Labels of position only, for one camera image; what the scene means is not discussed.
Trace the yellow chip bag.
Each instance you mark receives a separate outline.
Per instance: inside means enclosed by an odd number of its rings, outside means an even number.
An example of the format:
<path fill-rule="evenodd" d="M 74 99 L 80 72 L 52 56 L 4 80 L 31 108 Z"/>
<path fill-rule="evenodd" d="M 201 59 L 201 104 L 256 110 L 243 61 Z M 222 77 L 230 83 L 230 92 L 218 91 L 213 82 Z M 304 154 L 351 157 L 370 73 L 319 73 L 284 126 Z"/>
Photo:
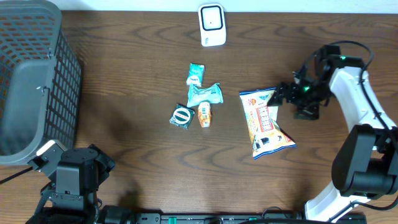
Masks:
<path fill-rule="evenodd" d="M 274 93 L 274 87 L 239 93 L 254 159 L 297 146 L 277 124 L 278 107 L 267 105 Z"/>

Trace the teal white small packet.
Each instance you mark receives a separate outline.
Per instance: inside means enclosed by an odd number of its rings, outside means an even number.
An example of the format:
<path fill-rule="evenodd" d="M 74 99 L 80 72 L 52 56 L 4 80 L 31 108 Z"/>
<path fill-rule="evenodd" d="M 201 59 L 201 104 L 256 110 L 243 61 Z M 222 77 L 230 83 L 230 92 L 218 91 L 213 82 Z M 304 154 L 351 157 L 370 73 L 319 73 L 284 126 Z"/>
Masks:
<path fill-rule="evenodd" d="M 205 73 L 204 65 L 191 63 L 186 84 L 201 87 L 203 83 L 204 73 Z"/>

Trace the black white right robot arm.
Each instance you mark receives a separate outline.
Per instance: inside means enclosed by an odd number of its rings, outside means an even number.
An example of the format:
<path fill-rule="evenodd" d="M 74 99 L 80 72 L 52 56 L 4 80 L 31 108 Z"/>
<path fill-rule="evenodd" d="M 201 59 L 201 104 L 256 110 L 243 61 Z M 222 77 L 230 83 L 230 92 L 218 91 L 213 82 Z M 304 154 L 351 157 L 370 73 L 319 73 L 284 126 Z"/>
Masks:
<path fill-rule="evenodd" d="M 397 125 L 388 117 L 369 82 L 369 62 L 343 55 L 341 42 L 316 50 L 315 77 L 308 76 L 308 61 L 294 72 L 294 82 L 280 83 L 269 106 L 283 102 L 297 107 L 295 118 L 316 120 L 319 107 L 335 97 L 343 112 L 349 134 L 331 168 L 331 182 L 304 207 L 303 217 L 335 223 L 358 205 L 377 211 L 369 201 L 397 192 Z"/>

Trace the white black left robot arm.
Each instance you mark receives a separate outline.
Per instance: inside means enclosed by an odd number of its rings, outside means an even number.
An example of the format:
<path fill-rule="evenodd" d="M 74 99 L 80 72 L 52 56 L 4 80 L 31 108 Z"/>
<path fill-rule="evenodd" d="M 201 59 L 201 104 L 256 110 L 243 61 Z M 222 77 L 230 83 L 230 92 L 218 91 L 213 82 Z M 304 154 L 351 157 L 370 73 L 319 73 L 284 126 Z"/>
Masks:
<path fill-rule="evenodd" d="M 40 200 L 28 224 L 35 223 L 135 223 L 130 210 L 102 206 L 99 186 L 115 168 L 115 162 L 94 144 L 63 150 L 54 144 L 29 161 L 50 182 L 40 191 Z"/>

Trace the dark green round-logo packet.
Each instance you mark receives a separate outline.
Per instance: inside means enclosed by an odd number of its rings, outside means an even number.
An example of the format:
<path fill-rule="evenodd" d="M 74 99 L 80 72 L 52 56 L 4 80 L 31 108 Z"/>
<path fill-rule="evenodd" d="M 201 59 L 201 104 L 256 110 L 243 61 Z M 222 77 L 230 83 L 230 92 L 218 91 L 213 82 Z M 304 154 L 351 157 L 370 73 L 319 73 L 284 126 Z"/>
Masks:
<path fill-rule="evenodd" d="M 183 105 L 176 105 L 169 122 L 177 127 L 188 129 L 194 115 L 195 111 L 193 109 L 187 108 Z"/>

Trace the orange snack packet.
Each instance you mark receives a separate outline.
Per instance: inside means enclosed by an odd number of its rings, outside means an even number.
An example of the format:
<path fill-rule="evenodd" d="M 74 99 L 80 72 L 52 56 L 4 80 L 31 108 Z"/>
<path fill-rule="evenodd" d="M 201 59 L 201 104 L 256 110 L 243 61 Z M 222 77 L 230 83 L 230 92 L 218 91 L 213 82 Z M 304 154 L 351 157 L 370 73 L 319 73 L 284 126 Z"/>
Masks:
<path fill-rule="evenodd" d="M 198 105 L 198 120 L 203 128 L 209 128 L 211 124 L 211 105 L 203 101 Z"/>

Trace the teal wet wipes pack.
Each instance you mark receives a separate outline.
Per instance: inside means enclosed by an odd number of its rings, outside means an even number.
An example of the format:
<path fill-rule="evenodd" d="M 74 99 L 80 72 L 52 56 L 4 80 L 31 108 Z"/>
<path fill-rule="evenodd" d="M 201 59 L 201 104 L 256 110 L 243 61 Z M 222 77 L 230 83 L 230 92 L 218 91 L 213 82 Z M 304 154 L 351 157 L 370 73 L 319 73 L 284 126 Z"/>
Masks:
<path fill-rule="evenodd" d="M 187 107 L 198 106 L 201 102 L 207 101 L 211 104 L 223 103 L 223 94 L 219 83 L 214 83 L 208 88 L 197 88 L 190 85 L 188 90 Z"/>

